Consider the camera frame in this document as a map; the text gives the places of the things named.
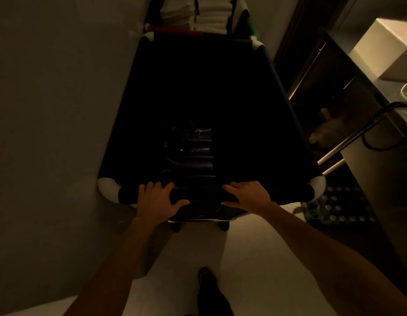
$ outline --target foot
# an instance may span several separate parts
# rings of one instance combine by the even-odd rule
[[[217,286],[217,278],[215,277],[214,273],[211,272],[211,270],[207,267],[201,268],[201,270],[198,273],[198,280],[199,280],[200,286],[202,286],[202,285]]]

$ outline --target floor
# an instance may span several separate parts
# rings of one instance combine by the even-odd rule
[[[292,212],[298,205],[285,208]],[[173,234],[147,276],[133,281],[123,316],[197,316],[197,272],[202,266],[218,276],[236,316],[335,315],[278,233],[262,218],[247,215],[232,222],[227,233],[213,223],[187,223]],[[9,316],[58,316],[73,300]]]

